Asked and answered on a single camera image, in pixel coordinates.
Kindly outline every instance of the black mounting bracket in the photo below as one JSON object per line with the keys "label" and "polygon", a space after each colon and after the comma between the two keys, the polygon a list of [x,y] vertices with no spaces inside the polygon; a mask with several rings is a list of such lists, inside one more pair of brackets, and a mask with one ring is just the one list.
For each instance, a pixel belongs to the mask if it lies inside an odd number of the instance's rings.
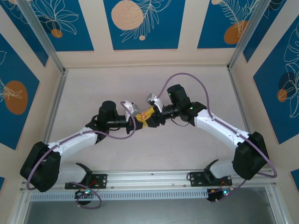
{"label": "black mounting bracket", "polygon": [[187,175],[187,179],[190,181],[191,187],[220,187],[221,182],[225,182],[227,185],[231,186],[232,179],[230,176],[225,176],[221,179],[215,179],[213,183],[210,183],[206,178],[205,178],[205,172],[190,172]]}
{"label": "black mounting bracket", "polygon": [[[107,185],[107,174],[91,174],[91,183],[92,185],[89,186],[91,189],[106,189]],[[77,186],[75,184],[66,183],[65,189],[81,189],[82,187]]]}

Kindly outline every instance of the blue printed panel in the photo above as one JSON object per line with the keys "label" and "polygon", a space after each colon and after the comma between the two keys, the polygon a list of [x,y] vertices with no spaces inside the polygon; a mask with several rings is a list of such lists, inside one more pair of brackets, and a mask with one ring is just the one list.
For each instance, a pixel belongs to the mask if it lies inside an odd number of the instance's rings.
{"label": "blue printed panel", "polygon": [[20,12],[18,6],[13,3],[14,1],[0,0],[0,5],[3,7],[4,11],[7,13],[11,21],[17,27],[21,35],[24,37],[28,45],[31,47],[33,52],[36,54],[43,66],[46,66],[48,55],[40,42],[38,41],[33,30],[28,25],[23,14]]}
{"label": "blue printed panel", "polygon": [[29,2],[56,51],[93,50],[78,0]]}
{"label": "blue printed panel", "polygon": [[4,178],[0,177],[0,192],[1,192],[3,184],[4,184]]}
{"label": "blue printed panel", "polygon": [[177,49],[185,0],[104,0],[114,50]]}
{"label": "blue printed panel", "polygon": [[296,169],[296,170],[292,171],[291,175],[292,175],[293,180],[294,180],[294,182],[296,184],[296,187],[297,187],[297,189],[299,191],[299,169]]}
{"label": "blue printed panel", "polygon": [[38,79],[0,35],[0,143],[16,149]]}
{"label": "blue printed panel", "polygon": [[280,12],[281,8],[285,4],[286,0],[272,0],[263,14],[258,26],[256,27],[254,33],[252,34],[251,39],[246,45],[243,54],[246,61],[248,62],[257,49],[258,45],[262,41],[263,37],[266,35],[268,29],[274,22],[276,16]]}
{"label": "blue printed panel", "polygon": [[279,143],[299,133],[299,17],[269,54],[254,81]]}
{"label": "blue printed panel", "polygon": [[234,48],[259,0],[210,0],[197,48]]}

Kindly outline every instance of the white robotic arm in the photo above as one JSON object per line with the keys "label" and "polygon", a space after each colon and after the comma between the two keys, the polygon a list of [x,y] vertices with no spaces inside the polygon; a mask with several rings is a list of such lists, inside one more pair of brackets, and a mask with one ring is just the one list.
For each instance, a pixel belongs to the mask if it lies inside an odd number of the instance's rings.
{"label": "white robotic arm", "polygon": [[106,135],[96,133],[97,131],[108,134],[110,128],[122,127],[126,128],[129,134],[133,129],[139,130],[145,126],[158,127],[160,124],[164,125],[167,119],[175,117],[180,117],[183,121],[211,133],[226,144],[234,153],[234,157],[231,160],[215,160],[205,168],[204,176],[211,186],[215,180],[229,175],[239,175],[246,180],[250,180],[266,164],[265,159],[240,137],[242,135],[248,138],[268,157],[263,137],[259,133],[249,134],[241,131],[214,114],[209,113],[203,104],[191,102],[184,88],[180,85],[174,85],[168,88],[167,91],[171,98],[171,105],[163,106],[162,101],[156,95],[150,94],[147,102],[152,107],[142,114],[138,113],[139,111],[135,104],[126,101],[124,106],[134,117],[134,122],[132,122],[128,112],[122,116],[118,115],[115,103],[105,101],[99,109],[99,114],[94,116],[90,123],[76,133],[76,137],[71,136],[48,145],[42,142],[36,143],[26,159],[20,174],[28,179],[37,161],[41,160],[41,156],[49,148],[58,146],[38,165],[38,169],[34,172],[30,183],[41,192],[44,192],[50,189],[56,182],[82,182],[83,179],[86,179],[86,173],[92,172],[91,170],[83,164],[63,168],[63,166],[60,166],[60,163],[63,163],[67,157],[79,150],[103,140]]}

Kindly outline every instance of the yellow tape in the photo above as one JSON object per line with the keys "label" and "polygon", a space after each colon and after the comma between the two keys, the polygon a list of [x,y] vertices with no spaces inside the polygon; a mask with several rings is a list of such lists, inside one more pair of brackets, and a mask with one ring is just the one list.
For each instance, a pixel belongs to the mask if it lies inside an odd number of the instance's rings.
{"label": "yellow tape", "polygon": [[151,106],[149,109],[146,110],[146,112],[139,113],[139,114],[136,115],[136,119],[143,123],[142,128],[148,127],[148,124],[146,123],[146,120],[149,119],[154,112],[155,112],[155,110]]}

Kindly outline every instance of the enclosure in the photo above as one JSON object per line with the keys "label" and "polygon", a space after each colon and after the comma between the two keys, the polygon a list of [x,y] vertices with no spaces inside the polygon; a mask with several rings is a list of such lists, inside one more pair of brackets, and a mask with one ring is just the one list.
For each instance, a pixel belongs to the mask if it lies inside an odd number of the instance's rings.
{"label": "enclosure", "polygon": [[[299,2],[296,0],[0,0],[0,223],[296,223],[299,219]],[[127,140],[105,138],[61,164],[106,174],[102,207],[78,208],[57,183],[29,191],[32,146],[80,131],[106,100],[146,111],[176,73],[205,85],[211,111],[263,135],[278,176],[231,176],[219,203],[188,173],[233,158],[223,142],[176,118]],[[180,75],[192,102],[202,86]],[[171,103],[166,91],[163,105]],[[127,136],[124,129],[110,132]],[[273,174],[269,166],[262,171]],[[97,205],[92,196],[91,204]]]}

